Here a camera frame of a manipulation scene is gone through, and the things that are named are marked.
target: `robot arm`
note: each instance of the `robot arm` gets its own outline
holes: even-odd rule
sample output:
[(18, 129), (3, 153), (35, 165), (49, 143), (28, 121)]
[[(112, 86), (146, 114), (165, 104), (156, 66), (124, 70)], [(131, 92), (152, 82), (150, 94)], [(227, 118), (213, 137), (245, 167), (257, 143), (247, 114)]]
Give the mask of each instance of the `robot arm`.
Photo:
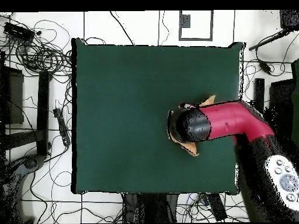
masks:
[(262, 116), (243, 101), (181, 104), (169, 129), (179, 142), (233, 136), (251, 200), (266, 221), (299, 221), (299, 176)]

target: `green tabletop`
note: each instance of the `green tabletop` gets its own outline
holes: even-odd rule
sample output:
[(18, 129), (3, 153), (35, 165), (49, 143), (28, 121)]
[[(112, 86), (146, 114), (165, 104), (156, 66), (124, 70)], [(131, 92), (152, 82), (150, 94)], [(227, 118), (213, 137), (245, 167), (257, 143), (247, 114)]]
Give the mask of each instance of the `green tabletop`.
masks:
[(193, 157), (168, 139), (166, 127), (168, 111), (179, 103), (238, 98), (244, 44), (85, 45), (76, 39), (72, 45), (76, 193), (237, 193), (231, 137), (198, 143)]

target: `white control panel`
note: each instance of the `white control panel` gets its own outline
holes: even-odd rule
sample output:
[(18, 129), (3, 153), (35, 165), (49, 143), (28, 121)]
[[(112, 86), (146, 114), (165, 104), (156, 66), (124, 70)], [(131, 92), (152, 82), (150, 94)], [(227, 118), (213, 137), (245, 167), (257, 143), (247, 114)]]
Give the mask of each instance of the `white control panel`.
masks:
[(286, 207), (299, 211), (299, 176), (293, 164), (284, 156), (274, 155), (265, 167)]

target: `electrical cord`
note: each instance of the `electrical cord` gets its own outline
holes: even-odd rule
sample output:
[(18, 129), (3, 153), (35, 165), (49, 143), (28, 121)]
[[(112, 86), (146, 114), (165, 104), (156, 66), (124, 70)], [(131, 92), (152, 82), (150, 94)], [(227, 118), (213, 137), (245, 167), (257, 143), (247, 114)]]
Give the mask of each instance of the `electrical cord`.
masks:
[(38, 200), (44, 202), (45, 205), (46, 205), (46, 208), (44, 209), (43, 213), (40, 215), (39, 219), (37, 220), (37, 223), (36, 223), (36, 224), (39, 224), (41, 217), (45, 214), (45, 212), (46, 212), (46, 210), (47, 210), (47, 208), (48, 208), (48, 204), (45, 202), (45, 200), (43, 200), (43, 199), (41, 199), (40, 197), (38, 197), (38, 196), (32, 191), (32, 184), (33, 184), (33, 182), (34, 182), (34, 180), (35, 180), (35, 175), (36, 175), (36, 174), (35, 174), (35, 172), (34, 172), (34, 173), (33, 173), (33, 180), (32, 180), (31, 185), (30, 185), (30, 192), (32, 193), (33, 196), (35, 196)]
[(30, 123), (30, 121), (29, 121), (29, 119), (28, 119), (27, 114), (26, 114), (26, 113), (23, 111), (23, 109), (21, 109), (17, 104), (12, 103), (11, 101), (9, 101), (9, 103), (10, 103), (10, 104), (13, 104), (15, 107), (17, 107), (19, 110), (21, 110), (22, 113), (25, 115), (25, 117), (27, 118), (27, 121), (28, 121), (28, 123), (29, 123), (29, 125), (30, 125), (30, 127), (31, 127), (31, 130), (32, 130), (33, 133), (34, 133), (35, 140), (36, 140), (36, 142), (38, 142), (36, 132), (35, 132), (35, 130), (33, 129), (32, 125), (31, 125), (31, 123)]
[(59, 184), (56, 183), (56, 179), (57, 179), (60, 175), (62, 175), (62, 174), (64, 174), (64, 173), (68, 173), (68, 174), (71, 175), (71, 173), (68, 172), (68, 171), (62, 171), (62, 172), (60, 172), (60, 173), (57, 174), (57, 176), (55, 177), (54, 180), (53, 180), (52, 177), (51, 177), (51, 179), (52, 179), (52, 181), (53, 181), (53, 184), (52, 184), (52, 189), (51, 189), (51, 203), (52, 203), (52, 205), (51, 205), (51, 215), (50, 215), (50, 216), (52, 216), (53, 221), (55, 221), (55, 210), (56, 210), (56, 206), (57, 206), (57, 204), (53, 203), (53, 188), (54, 188), (54, 185), (57, 185), (57, 186), (59, 186), (59, 187), (67, 187), (67, 186), (70, 186), (70, 185), (71, 185), (71, 182), (70, 182), (69, 184), (67, 184), (67, 185), (59, 185)]
[(127, 34), (126, 30), (124, 29), (123, 25), (119, 22), (119, 20), (112, 14), (112, 11), (109, 11), (110, 14), (112, 15), (112, 17), (118, 22), (118, 24), (121, 26), (121, 28), (123, 29), (124, 33), (126, 34), (126, 36), (128, 37), (128, 39), (130, 40), (131, 44), (134, 46), (135, 44), (133, 43), (132, 39), (129, 37), (129, 35)]
[[(247, 84), (246, 84), (246, 86), (245, 86), (245, 89), (243, 90), (242, 93), (244, 93), (244, 95), (245, 95), (250, 101), (252, 101), (252, 99), (246, 94), (246, 93), (247, 93), (247, 90), (249, 89), (249, 87), (250, 87), (250, 85), (251, 85), (253, 79), (255, 78), (256, 73), (258, 73), (259, 71), (262, 71), (262, 69), (259, 69), (258, 71), (256, 70), (256, 66), (253, 65), (254, 62), (258, 62), (258, 60), (257, 60), (257, 59), (252, 59), (252, 60), (246, 62), (246, 66), (245, 66), (245, 68), (244, 68), (244, 70), (243, 70), (243, 75), (245, 75), (245, 76), (247, 77), (247, 80), (248, 80), (248, 81), (247, 81)], [(270, 64), (269, 66), (271, 66), (271, 67), (273, 68), (272, 72), (274, 72), (274, 71), (275, 71), (275, 67), (274, 67), (274, 65)], [(250, 67), (252, 67), (252, 68), (254, 69), (254, 71), (253, 71), (252, 73), (247, 73), (247, 69), (250, 68)]]
[(101, 42), (103, 42), (103, 45), (106, 45), (106, 42), (105, 42), (103, 39), (101, 39), (101, 38), (97, 38), (97, 37), (90, 37), (90, 38), (87, 38), (87, 39), (85, 40), (85, 42), (87, 43), (87, 41), (88, 41), (89, 39), (100, 40)]
[(161, 45), (163, 45), (163, 43), (167, 41), (168, 36), (169, 36), (169, 29), (168, 29), (168, 28), (165, 26), (165, 24), (164, 24), (164, 15), (165, 15), (165, 11), (163, 12), (162, 24), (163, 24), (163, 26), (167, 29), (168, 34), (167, 34), (166, 40), (164, 40), (164, 41), (161, 43)]
[[(64, 54), (63, 49), (67, 46), (67, 44), (69, 44), (71, 38), (69, 32), (65, 28), (63, 28), (61, 25), (51, 20), (40, 20), (34, 25), (33, 29), (29, 28), (23, 23), (17, 22), (15, 20), (12, 21), (18, 23), (18, 25), (24, 26), (28, 30), (31, 30), (35, 33), (37, 29), (40, 29), (43, 32), (46, 31), (55, 32), (55, 37), (51, 41), (48, 41), (47, 39), (41, 37), (41, 35), (35, 35), (33, 42), (30, 45), (24, 46), (21, 43), (16, 44), (15, 47), (16, 57), (19, 61), (19, 64), (22, 65), (26, 70), (26, 72), (30, 75), (26, 77), (38, 76), (38, 75), (32, 75), (30, 72), (38, 73), (39, 71), (45, 71), (45, 70), (51, 71), (54, 76), (62, 76), (59, 74), (59, 72), (61, 72), (63, 75), (67, 75), (67, 76), (70, 75), (70, 72), (67, 71), (66, 68), (71, 69), (71, 66), (68, 66), (71, 65), (71, 57), (70, 57), (71, 51), (68, 51), (66, 54)], [(55, 23), (58, 27), (62, 28), (67, 33), (68, 41), (63, 48), (60, 48), (59, 46), (51, 43), (57, 37), (57, 31), (55, 29), (42, 29), (36, 27), (37, 24), (41, 22)], [(66, 83), (69, 81), (68, 79), (66, 82), (61, 82), (55, 77), (53, 78), (60, 83)]]
[[(186, 204), (186, 207), (183, 207), (183, 206), (181, 206), (181, 205), (178, 205), (176, 213), (177, 213), (179, 216), (182, 216), (182, 219), (183, 219), (182, 222), (184, 222), (184, 217), (186, 216), (186, 213), (185, 213), (186, 211), (187, 211), (187, 216), (190, 218), (190, 221), (191, 221), (191, 222), (201, 222), (201, 221), (206, 221), (206, 222), (209, 223), (211, 219), (215, 219), (215, 217), (212, 216), (213, 213), (212, 213), (210, 210), (208, 210), (208, 209), (204, 210), (204, 209), (202, 208), (204, 205), (202, 205), (200, 195), (201, 195), (201, 193), (200, 193), (200, 194), (197, 194), (197, 198), (196, 198), (190, 205)], [(235, 203), (235, 205), (233, 205), (233, 206), (229, 206), (229, 205), (226, 205), (226, 203), (227, 203), (227, 195), (226, 195), (226, 194), (224, 194), (224, 195), (220, 194), (220, 195), (222, 196), (222, 200), (223, 200), (223, 204), (224, 204), (224, 207), (225, 207), (225, 211), (226, 211), (226, 212), (228, 212), (228, 211), (229, 211), (230, 209), (232, 209), (232, 208), (239, 208), (239, 209), (243, 210), (243, 209), (242, 209), (243, 206), (239, 206), (239, 204), (243, 203), (243, 201), (241, 201), (241, 202), (239, 202), (239, 203), (235, 203), (235, 201), (234, 201), (234, 199), (233, 199), (233, 197), (232, 197), (232, 200), (233, 200), (233, 202)], [(180, 213), (180, 212), (178, 211), (179, 208), (182, 208), (182, 209), (184, 210), (184, 213)], [(210, 212), (211, 214), (209, 214), (208, 216), (206, 216), (206, 215), (203, 213), (203, 211)], [(247, 219), (247, 220), (248, 220), (248, 218), (246, 218), (246, 217), (232, 217), (232, 216), (230, 216), (229, 214), (227, 214), (227, 215), (228, 215), (228, 219), (232, 219), (233, 222), (235, 222), (235, 221), (236, 221), (236, 222), (237, 222), (237, 221), (240, 221), (240, 220), (238, 220), (238, 219)]]
[(260, 42), (258, 42), (257, 47), (255, 48), (255, 55), (256, 55), (256, 59), (257, 59), (258, 62), (259, 62), (259, 66), (260, 66), (260, 68), (261, 68), (265, 73), (267, 73), (268, 75), (271, 75), (271, 76), (281, 76), (282, 74), (284, 74), (284, 73), (286, 72), (286, 66), (285, 66), (284, 60), (286, 59), (288, 49), (290, 48), (290, 46), (292, 45), (292, 43), (295, 41), (295, 39), (296, 39), (296, 38), (298, 37), (298, 35), (299, 35), (299, 33), (298, 33), (298, 34), (294, 37), (294, 39), (292, 40), (292, 42), (290, 43), (290, 45), (287, 47), (286, 53), (285, 53), (284, 58), (283, 58), (283, 60), (282, 60), (282, 62), (281, 62), (281, 65), (280, 65), (281, 73), (278, 74), (278, 75), (274, 75), (274, 74), (273, 74), (274, 70), (271, 70), (271, 68), (270, 68), (270, 66), (267, 64), (267, 62), (262, 61), (262, 60), (258, 57), (258, 49), (259, 49), (258, 45), (259, 45), (261, 42), (263, 42), (264, 40), (266, 40), (266, 39), (268, 39), (268, 38), (271, 38), (271, 37), (277, 35), (278, 33), (280, 33), (280, 31), (278, 31), (277, 33), (272, 34), (272, 35), (270, 35), (270, 36), (268, 36), (268, 37), (266, 37), (266, 38), (263, 38)]
[(99, 215), (93, 213), (93, 212), (92, 212), (90, 209), (88, 209), (88, 208), (81, 208), (81, 209), (78, 209), (78, 210), (76, 210), (76, 211), (72, 211), (72, 212), (64, 212), (64, 213), (60, 214), (60, 215), (58, 216), (58, 218), (54, 221), (54, 224), (58, 223), (57, 221), (59, 220), (59, 218), (60, 218), (61, 216), (63, 216), (63, 215), (70, 215), (70, 214), (74, 214), (74, 213), (77, 213), (77, 212), (81, 212), (83, 209), (86, 210), (86, 211), (88, 211), (89, 213), (91, 213), (93, 216), (96, 216), (96, 217), (98, 217), (98, 218), (101, 218), (101, 220), (100, 220), (98, 223), (100, 223), (101, 221), (105, 221), (106, 223), (114, 223), (114, 219), (112, 218), (112, 216), (102, 217), (102, 216), (99, 216)]

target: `black frame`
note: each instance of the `black frame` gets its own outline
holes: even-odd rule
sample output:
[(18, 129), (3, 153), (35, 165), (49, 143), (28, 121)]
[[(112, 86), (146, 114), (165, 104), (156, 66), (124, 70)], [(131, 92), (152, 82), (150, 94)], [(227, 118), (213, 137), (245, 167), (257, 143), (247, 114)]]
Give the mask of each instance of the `black frame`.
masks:
[(179, 11), (179, 41), (213, 41), (213, 19), (214, 19), (214, 11), (211, 10), (211, 21), (210, 21), (210, 38), (182, 38), (182, 27), (183, 19), (185, 16), (190, 18), (190, 15), (183, 15), (183, 11)]

